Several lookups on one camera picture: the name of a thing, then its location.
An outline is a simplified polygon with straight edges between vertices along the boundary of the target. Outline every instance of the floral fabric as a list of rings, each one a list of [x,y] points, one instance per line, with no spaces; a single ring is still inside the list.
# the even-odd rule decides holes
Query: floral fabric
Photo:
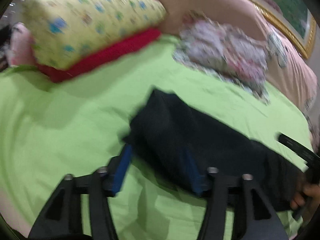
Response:
[[[180,32],[174,58],[188,66],[233,82],[268,103],[265,89],[268,46],[231,25],[198,20]]]
[[[270,57],[275,57],[280,68],[285,68],[287,66],[287,55],[284,49],[284,46],[278,37],[276,32],[271,32],[267,37],[268,46],[269,46],[269,55]]]
[[[61,70],[157,25],[165,14],[157,0],[26,0],[23,12],[37,62]]]

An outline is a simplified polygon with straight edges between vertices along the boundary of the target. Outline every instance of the red cloth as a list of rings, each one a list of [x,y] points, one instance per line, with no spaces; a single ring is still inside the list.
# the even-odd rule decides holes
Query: red cloth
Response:
[[[125,54],[136,52],[150,42],[156,40],[160,34],[161,32],[159,30],[150,28],[144,32],[135,34],[134,36],[120,41],[111,47],[104,48],[81,59],[68,70],[59,70],[50,66],[39,64],[37,64],[37,67],[42,73],[49,76],[52,82],[62,82],[64,80],[72,79],[83,73],[92,71],[100,65],[116,60]]]

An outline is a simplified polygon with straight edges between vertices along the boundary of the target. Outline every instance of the gold picture frame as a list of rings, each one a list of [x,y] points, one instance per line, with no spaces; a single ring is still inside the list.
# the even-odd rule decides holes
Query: gold picture frame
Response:
[[[249,0],[257,10],[265,17],[265,19],[280,30],[296,47],[297,51],[305,58],[308,59],[313,51],[316,38],[316,20],[308,11],[308,21],[305,36],[301,37],[298,32],[291,26],[291,24],[281,16],[280,13],[275,11],[270,5],[263,0]]]

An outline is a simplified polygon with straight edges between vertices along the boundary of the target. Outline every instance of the green bed sheet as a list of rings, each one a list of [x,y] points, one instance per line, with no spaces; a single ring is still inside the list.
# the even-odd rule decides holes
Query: green bed sheet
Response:
[[[282,132],[311,149],[305,118],[284,95],[267,84],[271,104],[264,105],[236,85],[180,65],[172,59],[177,42],[163,35],[138,53],[61,84],[28,66],[0,75],[0,187],[30,225],[64,174],[89,174],[119,153],[119,138],[155,86],[306,168],[275,139]],[[195,240],[205,210],[205,201],[138,160],[110,205],[125,240]],[[289,212],[279,216],[289,234],[297,230]],[[87,208],[83,217],[90,234]],[[229,210],[225,239],[232,221]]]

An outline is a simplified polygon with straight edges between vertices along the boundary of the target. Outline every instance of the yellow pillow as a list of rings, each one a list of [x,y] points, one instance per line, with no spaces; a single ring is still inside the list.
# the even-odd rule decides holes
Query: yellow pillow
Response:
[[[165,14],[157,0],[26,0],[23,10],[37,61],[61,70],[157,25]]]

